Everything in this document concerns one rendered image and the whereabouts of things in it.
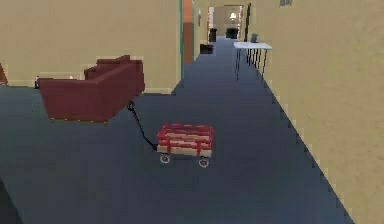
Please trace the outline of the dark room door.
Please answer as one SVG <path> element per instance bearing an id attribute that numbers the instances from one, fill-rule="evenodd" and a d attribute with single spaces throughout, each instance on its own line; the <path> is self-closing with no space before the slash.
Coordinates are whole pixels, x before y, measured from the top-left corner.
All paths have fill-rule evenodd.
<path id="1" fill-rule="evenodd" d="M 248 42 L 248 32 L 249 32 L 249 24 L 251 17 L 251 6 L 252 3 L 248 3 L 246 10 L 246 20 L 245 20 L 245 28 L 244 28 L 244 42 Z"/>

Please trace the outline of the white table with black legs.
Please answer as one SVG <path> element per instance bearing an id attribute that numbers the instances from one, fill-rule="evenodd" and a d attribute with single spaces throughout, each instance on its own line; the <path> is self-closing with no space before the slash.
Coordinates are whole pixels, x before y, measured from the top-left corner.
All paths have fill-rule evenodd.
<path id="1" fill-rule="evenodd" d="M 264 79 L 265 66 L 267 61 L 267 53 L 272 50 L 272 47 L 266 43 L 252 43 L 252 42 L 234 42 L 236 49 L 235 60 L 235 77 L 239 79 L 240 71 L 240 54 L 242 50 L 247 51 L 247 63 L 253 64 L 257 73 Z"/>

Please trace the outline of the brown furniture piece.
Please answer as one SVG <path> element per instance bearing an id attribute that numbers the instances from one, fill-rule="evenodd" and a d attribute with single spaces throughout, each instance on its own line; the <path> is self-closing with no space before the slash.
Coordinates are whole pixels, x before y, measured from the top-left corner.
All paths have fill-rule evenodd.
<path id="1" fill-rule="evenodd" d="M 8 80 L 7 80 L 7 77 L 5 75 L 5 72 L 4 72 L 4 69 L 0 63 L 0 84 L 1 85 L 7 85 L 8 84 Z"/>

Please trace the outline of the dark red sofa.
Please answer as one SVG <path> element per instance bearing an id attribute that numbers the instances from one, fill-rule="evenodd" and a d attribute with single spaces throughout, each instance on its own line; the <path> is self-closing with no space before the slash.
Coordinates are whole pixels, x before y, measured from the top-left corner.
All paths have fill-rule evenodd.
<path id="1" fill-rule="evenodd" d="M 84 76 L 38 79 L 49 119 L 107 123 L 145 90 L 143 62 L 129 55 L 98 59 Z"/>

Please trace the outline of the red wooden wagon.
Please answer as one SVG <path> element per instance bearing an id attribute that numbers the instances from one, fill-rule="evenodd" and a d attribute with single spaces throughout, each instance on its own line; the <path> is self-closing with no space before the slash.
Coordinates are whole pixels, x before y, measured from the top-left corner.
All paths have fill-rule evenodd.
<path id="1" fill-rule="evenodd" d="M 162 164 L 170 163 L 172 155 L 182 155 L 196 157 L 201 168 L 210 165 L 214 153 L 214 129 L 211 126 L 167 123 L 157 132 L 157 142 L 153 142 L 145 135 L 133 101 L 128 103 L 127 110 L 133 114 L 144 141 L 160 154 Z"/>

